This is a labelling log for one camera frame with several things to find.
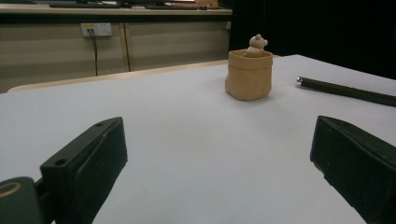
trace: wooden container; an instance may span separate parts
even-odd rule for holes
[[[229,52],[225,90],[237,100],[258,100],[272,88],[273,54],[265,51],[261,57],[249,58],[245,53],[245,49]]]

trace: white table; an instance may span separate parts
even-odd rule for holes
[[[27,175],[94,123],[124,119],[129,161],[94,223],[364,223],[309,160],[318,115],[396,146],[396,108],[296,87],[297,76],[396,95],[396,81],[302,56],[240,102],[227,65],[0,95],[0,179]]]

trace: wall outlet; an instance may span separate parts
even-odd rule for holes
[[[93,30],[96,36],[113,35],[111,23],[82,23],[81,30],[83,36],[91,36],[88,30]]]

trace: pen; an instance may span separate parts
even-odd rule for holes
[[[355,88],[332,84],[329,82],[318,81],[307,77],[297,77],[297,82],[302,87],[316,91],[323,91],[336,95],[352,97],[381,105],[396,106],[396,96],[386,95],[373,91],[359,90]]]

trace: electrical cable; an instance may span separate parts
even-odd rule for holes
[[[93,29],[88,29],[88,33],[90,33],[91,40],[93,43],[93,50],[95,52],[95,74],[98,76],[98,48],[96,45],[96,37],[95,37],[95,31]]]

